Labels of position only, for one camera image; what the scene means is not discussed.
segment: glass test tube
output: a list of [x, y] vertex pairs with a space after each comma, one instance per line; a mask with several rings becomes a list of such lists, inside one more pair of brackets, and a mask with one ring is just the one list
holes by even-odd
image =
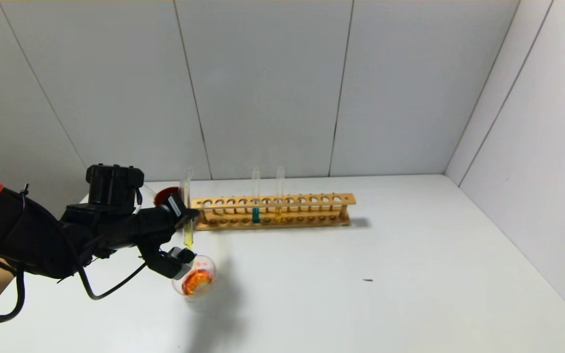
[[[283, 202], [283, 188], [284, 188], [284, 167], [278, 167], [276, 169], [276, 199], [275, 203], [280, 204]], [[276, 206], [274, 211], [274, 221], [280, 222], [283, 219], [283, 208], [281, 206]]]
[[[195, 168], [187, 167], [184, 169], [184, 179], [180, 182], [180, 196], [184, 206], [187, 208], [191, 205], [191, 177]], [[187, 221], [182, 227], [182, 235], [184, 236], [184, 245], [193, 250], [193, 220]]]
[[[258, 189], [259, 184], [260, 184], [260, 170], [258, 169], [258, 167], [254, 167], [254, 169], [252, 170], [252, 200], [253, 203], [255, 204], [260, 203], [260, 190]], [[258, 206], [252, 209], [252, 221], [253, 223], [260, 222]]]

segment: white tabletop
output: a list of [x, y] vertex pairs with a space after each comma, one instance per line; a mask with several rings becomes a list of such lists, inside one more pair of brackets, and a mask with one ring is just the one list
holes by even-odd
[[[251, 182], [192, 190], [249, 195]], [[195, 251], [220, 272], [204, 313], [147, 269], [98, 302], [77, 277], [27, 275], [25, 307], [0, 324], [0, 352], [565, 353], [565, 302], [446, 177], [285, 182], [287, 194], [321, 192], [355, 194], [351, 227], [195, 234]], [[95, 292], [137, 268], [137, 255], [119, 250], [88, 266]], [[0, 313], [15, 299], [10, 285]]]

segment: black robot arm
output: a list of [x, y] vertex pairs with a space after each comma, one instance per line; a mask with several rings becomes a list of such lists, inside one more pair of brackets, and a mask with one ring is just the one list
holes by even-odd
[[[145, 266], [168, 278], [182, 277], [190, 270], [193, 252], [180, 248], [164, 252], [160, 246], [186, 221], [195, 219], [197, 210], [186, 208], [178, 194], [170, 194], [155, 207], [137, 210], [134, 203], [135, 199], [141, 203], [139, 188], [144, 181], [137, 168], [93, 165], [86, 180], [90, 184], [88, 203], [67, 206], [60, 221], [27, 198], [27, 188], [20, 193], [6, 188], [0, 192], [0, 257], [18, 269], [20, 299], [23, 277], [19, 271], [57, 279], [79, 272], [88, 295], [97, 300], [123, 286]], [[139, 248], [144, 263], [112, 290], [94, 295], [84, 266], [93, 256], [108, 258], [119, 248], [131, 246]]]

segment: wooden test tube rack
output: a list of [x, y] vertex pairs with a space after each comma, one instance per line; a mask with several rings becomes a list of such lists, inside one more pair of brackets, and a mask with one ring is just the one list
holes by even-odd
[[[275, 203], [275, 196], [202, 197], [193, 199], [190, 208], [200, 211], [195, 230], [349, 226], [348, 206], [357, 204], [352, 194], [286, 195]], [[259, 209], [260, 222], [253, 222], [253, 208]], [[274, 212], [281, 209], [281, 221]]]

